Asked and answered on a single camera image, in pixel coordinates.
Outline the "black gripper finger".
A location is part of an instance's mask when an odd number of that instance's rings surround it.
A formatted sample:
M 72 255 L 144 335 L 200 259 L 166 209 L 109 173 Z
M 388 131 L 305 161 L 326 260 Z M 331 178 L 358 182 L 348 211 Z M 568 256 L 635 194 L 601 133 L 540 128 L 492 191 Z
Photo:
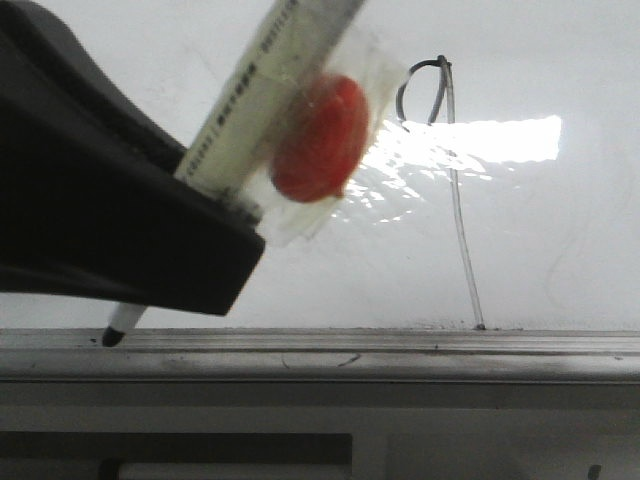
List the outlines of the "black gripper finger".
M 32 1 L 1 5 L 1 288 L 224 315 L 264 242 Z

